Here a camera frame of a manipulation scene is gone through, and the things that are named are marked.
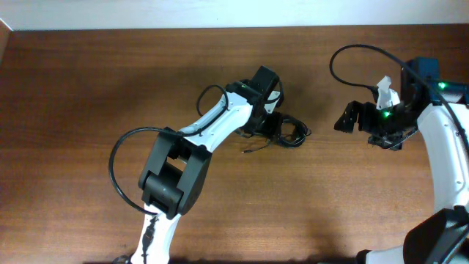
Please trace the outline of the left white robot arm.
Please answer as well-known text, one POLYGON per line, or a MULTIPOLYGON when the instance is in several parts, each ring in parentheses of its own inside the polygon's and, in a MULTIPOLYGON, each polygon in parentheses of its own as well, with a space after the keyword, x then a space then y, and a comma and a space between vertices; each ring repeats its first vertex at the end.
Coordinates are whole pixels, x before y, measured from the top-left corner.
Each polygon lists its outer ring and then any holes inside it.
POLYGON ((282 102, 281 81, 261 66, 254 77, 221 88, 221 99, 193 124, 174 131, 158 129, 138 181, 143 191, 144 225, 136 251, 120 263, 167 263, 181 216, 202 192, 214 150, 241 128, 253 133, 282 102))

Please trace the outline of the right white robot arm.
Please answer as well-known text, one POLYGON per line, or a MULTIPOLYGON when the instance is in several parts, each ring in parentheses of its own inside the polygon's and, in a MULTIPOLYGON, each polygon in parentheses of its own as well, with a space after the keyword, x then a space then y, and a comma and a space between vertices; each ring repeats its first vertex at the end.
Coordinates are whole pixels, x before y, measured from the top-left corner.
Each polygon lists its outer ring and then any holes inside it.
POLYGON ((436 59, 416 57, 401 71, 401 92, 385 76, 376 101, 347 104, 334 125, 369 134, 368 143, 401 150, 414 133, 423 136, 432 173, 434 213, 409 231, 402 245, 364 249, 355 263, 468 262, 468 85, 440 79, 436 59))

